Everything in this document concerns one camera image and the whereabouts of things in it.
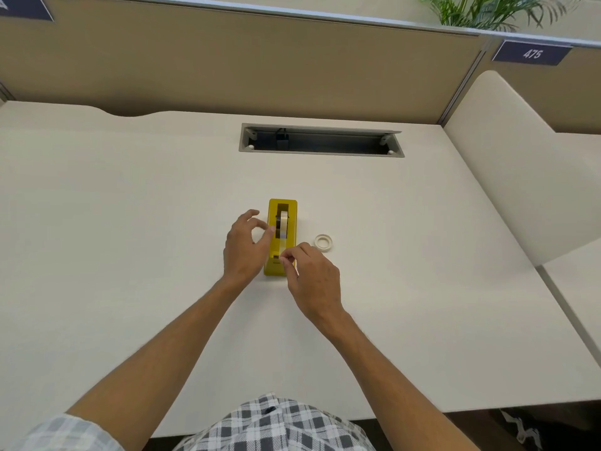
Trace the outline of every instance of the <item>shirt sleeve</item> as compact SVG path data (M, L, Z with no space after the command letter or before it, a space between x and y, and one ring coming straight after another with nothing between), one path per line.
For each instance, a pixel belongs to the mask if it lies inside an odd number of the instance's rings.
M5 451L124 451L97 424L66 413L36 426Z

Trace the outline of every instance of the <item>left hand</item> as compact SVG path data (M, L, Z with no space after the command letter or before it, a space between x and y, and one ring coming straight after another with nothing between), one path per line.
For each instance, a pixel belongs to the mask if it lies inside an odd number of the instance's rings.
M247 210L238 217L227 233L223 249L223 279L245 288L257 276L269 255L269 244L275 227L268 227L265 221L253 218L258 210ZM261 240L252 241L252 230L256 227L265 230Z

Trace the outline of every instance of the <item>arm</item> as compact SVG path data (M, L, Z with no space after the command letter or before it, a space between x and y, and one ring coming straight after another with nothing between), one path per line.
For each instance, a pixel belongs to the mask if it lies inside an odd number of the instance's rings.
M298 307L349 365L393 449L477 450L346 313L335 265L306 242L285 250L280 258ZM295 259L298 273L292 265Z
M76 402L67 413L98 424L126 451L141 450L198 361L236 297L258 274L275 229L249 210L232 225L223 250L223 277L203 297ZM255 227L265 229L252 242Z

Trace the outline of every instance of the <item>hand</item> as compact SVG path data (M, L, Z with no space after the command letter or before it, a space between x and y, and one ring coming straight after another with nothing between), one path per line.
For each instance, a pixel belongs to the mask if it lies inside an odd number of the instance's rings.
M346 315L340 300L340 271L318 249L302 242L284 250L280 260L298 308L321 332Z
M238 217L227 233L223 249L223 279L245 288L257 276L269 255L269 244L275 233L275 227L268 227L265 221L253 218L258 210L247 210ZM261 240L252 242L251 231L256 228L265 230Z

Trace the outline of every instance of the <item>yellow tape dispenser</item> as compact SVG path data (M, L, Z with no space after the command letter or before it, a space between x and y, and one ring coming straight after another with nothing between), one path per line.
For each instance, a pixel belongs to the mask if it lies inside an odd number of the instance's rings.
M265 275L286 275L280 262L280 254L296 245L296 208L295 200L269 200L267 224L275 226L275 235L271 240L269 257L263 269Z

